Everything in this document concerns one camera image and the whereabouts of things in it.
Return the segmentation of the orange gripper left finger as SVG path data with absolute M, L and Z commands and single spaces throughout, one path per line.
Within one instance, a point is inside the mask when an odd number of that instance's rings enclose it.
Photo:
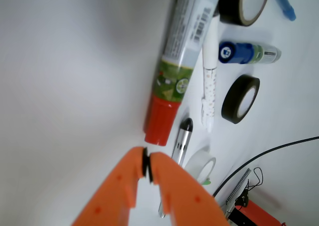
M 74 226 L 127 226 L 136 206 L 139 179 L 146 176 L 147 149 L 130 149 L 74 221 Z

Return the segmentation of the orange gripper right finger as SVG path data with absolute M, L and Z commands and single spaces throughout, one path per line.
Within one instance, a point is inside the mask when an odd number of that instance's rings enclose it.
M 153 183 L 173 226 L 227 226 L 216 200 L 168 155 L 150 154 Z

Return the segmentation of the orange robot base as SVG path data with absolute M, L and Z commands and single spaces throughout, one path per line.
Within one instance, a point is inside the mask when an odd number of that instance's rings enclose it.
M 227 217 L 231 226 L 286 226 L 257 204 L 248 202 L 235 203 L 234 209 Z

